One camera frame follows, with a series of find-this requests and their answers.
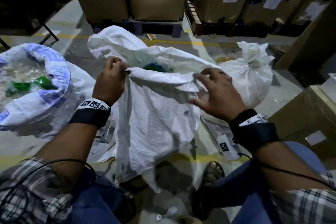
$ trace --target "wire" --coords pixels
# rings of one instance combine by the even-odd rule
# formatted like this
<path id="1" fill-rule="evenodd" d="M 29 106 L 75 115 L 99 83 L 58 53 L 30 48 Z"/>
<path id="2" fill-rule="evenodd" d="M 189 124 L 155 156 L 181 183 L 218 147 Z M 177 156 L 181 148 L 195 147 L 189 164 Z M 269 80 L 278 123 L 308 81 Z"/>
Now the wire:
<path id="1" fill-rule="evenodd" d="M 240 156 L 246 156 L 248 157 L 251 161 L 257 163 L 258 165 L 260 165 L 261 167 L 265 167 L 265 168 L 268 168 L 268 169 L 272 169 L 272 170 L 275 170 L 275 171 L 280 171 L 280 172 L 283 172 L 283 173 L 288 173 L 288 174 L 291 174 L 291 175 L 296 175 L 296 176 L 300 176 L 300 177 L 303 177 L 303 178 L 306 178 L 306 179 L 310 179 L 312 181 L 316 181 L 316 182 L 319 182 L 325 186 L 327 186 L 328 188 L 332 189 L 333 191 L 336 191 L 336 189 L 331 186 L 330 184 L 327 184 L 326 182 L 324 181 L 320 181 L 319 179 L 317 178 L 314 178 L 314 177 L 310 177 L 310 176 L 307 176 L 307 175 L 302 175 L 302 174 L 298 174 L 298 173 L 295 173 L 295 172 L 291 172 L 291 171 L 287 171 L 287 170 L 284 170 L 284 169 L 280 169 L 280 168 L 276 168 L 276 167 L 271 167 L 265 163 L 262 163 L 262 162 L 259 162 L 259 161 L 256 161 L 255 159 L 251 158 L 250 156 L 244 154 L 244 153 L 238 153 L 238 155 Z"/>
<path id="2" fill-rule="evenodd" d="M 28 207 L 28 202 L 29 202 L 29 194 L 34 194 L 32 193 L 31 191 L 29 191 L 29 189 L 22 185 L 23 182 L 32 174 L 34 174 L 36 171 L 40 170 L 41 168 L 47 166 L 47 165 L 50 165 L 50 164 L 53 164 L 53 163 L 57 163 L 57 162 L 64 162 L 64 161 L 71 161 L 71 162 L 77 162 L 77 163 L 81 163 L 83 164 L 84 166 L 88 167 L 91 171 L 92 171 L 92 180 L 90 181 L 90 184 L 94 183 L 95 182 L 95 178 L 96 178 L 96 172 L 95 170 L 93 169 L 92 166 L 90 166 L 88 163 L 86 163 L 85 161 L 82 161 L 82 160 L 78 160 L 78 159 L 74 159 L 74 158 L 63 158 L 63 159 L 57 159 L 57 160 L 53 160 L 53 161 L 49 161 L 49 162 L 46 162 L 38 167 L 36 167 L 35 169 L 33 169 L 32 171 L 30 171 L 29 173 L 27 173 L 22 179 L 19 180 L 19 182 L 17 184 L 15 184 L 14 186 L 11 186 L 11 187 L 6 187 L 6 188 L 3 188 L 3 189 L 0 189 L 0 192 L 3 192 L 3 191 L 7 191 L 9 190 L 9 192 L 7 193 L 7 195 L 4 197 L 4 199 L 1 201 L 0 203 L 0 223 L 4 223 L 4 224 L 11 224 L 11 223 L 17 223 L 19 221 L 20 218 L 22 218 L 23 214 L 25 213 L 25 211 L 27 210 L 27 207 Z M 22 207 L 22 212 L 16 216 L 16 217 L 13 217 L 9 220 L 7 219 L 4 219 L 2 217 L 4 211 L 6 209 L 4 209 L 4 206 L 6 205 L 7 203 L 7 199 L 10 197 L 9 201 L 11 201 L 11 199 L 14 197 L 14 196 L 17 196 L 17 194 L 15 194 L 15 192 L 17 192 L 18 190 L 21 190 L 21 192 L 23 192 L 23 200 L 25 200 L 25 204 L 23 205 Z"/>

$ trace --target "person's left hand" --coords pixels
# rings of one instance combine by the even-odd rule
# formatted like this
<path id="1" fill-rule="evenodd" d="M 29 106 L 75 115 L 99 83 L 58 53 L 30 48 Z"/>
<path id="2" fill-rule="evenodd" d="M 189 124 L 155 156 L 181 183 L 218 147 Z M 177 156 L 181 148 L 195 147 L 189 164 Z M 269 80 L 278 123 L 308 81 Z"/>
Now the person's left hand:
<path id="1" fill-rule="evenodd" d="M 104 70 L 97 77 L 92 97 L 112 106 L 125 90 L 127 65 L 117 57 L 108 57 Z"/>

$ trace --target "jeans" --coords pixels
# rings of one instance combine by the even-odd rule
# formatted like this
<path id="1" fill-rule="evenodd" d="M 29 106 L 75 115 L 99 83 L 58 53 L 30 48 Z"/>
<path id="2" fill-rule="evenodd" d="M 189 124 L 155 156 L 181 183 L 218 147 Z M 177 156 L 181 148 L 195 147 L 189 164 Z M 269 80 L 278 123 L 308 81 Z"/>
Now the jeans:
<path id="1" fill-rule="evenodd" d="M 313 170 L 326 172 L 319 158 L 307 147 L 296 143 L 286 144 Z M 278 224 L 282 223 L 271 200 L 258 166 L 251 161 L 245 162 L 227 177 L 219 179 L 208 193 L 206 202 L 212 208 L 233 207 L 241 205 L 241 209 L 232 224 Z"/>
<path id="2" fill-rule="evenodd" d="M 90 184 L 92 172 L 84 168 L 73 188 L 72 210 L 64 224 L 120 224 L 113 211 L 124 197 L 105 177 L 99 177 Z"/>

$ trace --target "plaid shirt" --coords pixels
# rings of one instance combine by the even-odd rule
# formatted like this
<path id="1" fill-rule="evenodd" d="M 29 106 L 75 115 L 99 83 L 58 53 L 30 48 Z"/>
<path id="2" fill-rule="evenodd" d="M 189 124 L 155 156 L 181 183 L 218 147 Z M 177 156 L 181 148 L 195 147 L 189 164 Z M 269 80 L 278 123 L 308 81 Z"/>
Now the plaid shirt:
<path id="1" fill-rule="evenodd" d="M 44 164 L 44 160 L 30 158 L 11 167 L 0 175 L 0 189 L 13 186 L 36 167 Z M 332 175 L 320 174 L 330 185 L 335 186 Z M 41 168 L 29 176 L 23 185 L 29 191 L 27 210 L 16 223 L 40 224 L 47 218 L 53 222 L 66 219 L 71 211 L 71 195 L 63 194 L 59 188 L 60 179 L 51 165 Z M 1 201 L 8 191 L 0 192 Z M 336 223 L 336 193 L 322 189 L 302 189 L 286 192 L 272 191 L 273 202 L 284 223 Z M 14 193 L 7 199 L 2 212 L 2 219 L 18 217 L 26 200 L 23 191 Z"/>

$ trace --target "person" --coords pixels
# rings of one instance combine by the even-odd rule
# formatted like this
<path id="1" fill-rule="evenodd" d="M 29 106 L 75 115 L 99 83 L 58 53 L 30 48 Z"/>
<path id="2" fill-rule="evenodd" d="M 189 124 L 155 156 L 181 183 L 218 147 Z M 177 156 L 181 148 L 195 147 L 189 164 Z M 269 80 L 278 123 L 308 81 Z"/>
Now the person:
<path id="1" fill-rule="evenodd" d="M 0 222 L 117 224 L 134 216 L 134 202 L 83 164 L 110 107 L 124 92 L 126 68 L 120 59 L 108 58 L 92 99 L 80 104 L 69 124 L 34 157 L 0 175 Z M 234 223 L 335 222 L 334 182 L 318 158 L 302 145 L 280 142 L 274 124 L 246 109 L 221 70 L 205 69 L 195 79 L 206 86 L 209 100 L 191 103 L 229 122 L 234 140 L 253 155 L 227 177 L 219 163 L 207 165 L 192 201 L 195 216 L 206 219 L 215 207 L 242 205 Z M 48 164 L 59 159 L 78 162 Z"/>

